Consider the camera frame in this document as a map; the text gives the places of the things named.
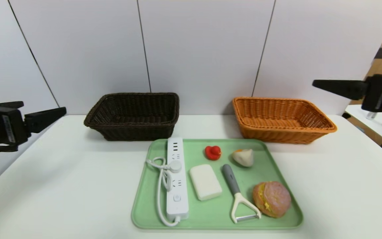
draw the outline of rubber duck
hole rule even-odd
[[[222,154],[219,146],[207,146],[204,152],[206,153],[206,157],[210,160],[218,160]]]

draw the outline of electrical socket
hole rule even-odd
[[[167,164],[175,160],[181,163],[182,168],[178,173],[170,173],[172,189],[167,192],[166,197],[166,215],[170,221],[174,221],[176,216],[180,216],[181,220],[187,219],[189,213],[187,175],[182,138],[168,138],[167,140]]]

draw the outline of power cord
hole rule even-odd
[[[156,160],[162,160],[162,164],[157,165],[155,163]],[[171,172],[178,173],[179,171],[181,171],[181,168],[182,168],[181,163],[175,160],[169,165],[166,165],[166,159],[164,157],[155,157],[153,160],[147,159],[147,163],[155,168],[160,169],[159,182],[157,187],[157,212],[159,213],[159,218],[160,220],[162,220],[163,224],[165,224],[166,226],[174,227],[179,224],[179,222],[181,221],[181,218],[180,216],[176,216],[175,221],[173,223],[168,222],[165,219],[160,207],[160,188],[163,182],[163,185],[167,191],[170,191],[172,189],[172,177],[170,174]]]

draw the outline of white table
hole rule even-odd
[[[382,113],[377,113],[372,120],[368,119],[366,116],[369,111],[362,110],[361,105],[347,106],[346,112],[382,137]]]
[[[288,231],[136,228],[151,142],[107,142],[84,118],[60,119],[1,175],[0,239],[382,238],[382,149],[340,116],[310,145],[267,144],[304,214]],[[241,137],[234,116],[180,116],[174,136]]]

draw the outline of peeler blade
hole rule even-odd
[[[236,218],[236,220],[237,220],[237,222],[240,222],[240,221],[246,221],[246,220],[255,219],[255,218],[259,218],[259,216],[257,214],[247,215],[247,216],[239,216]]]

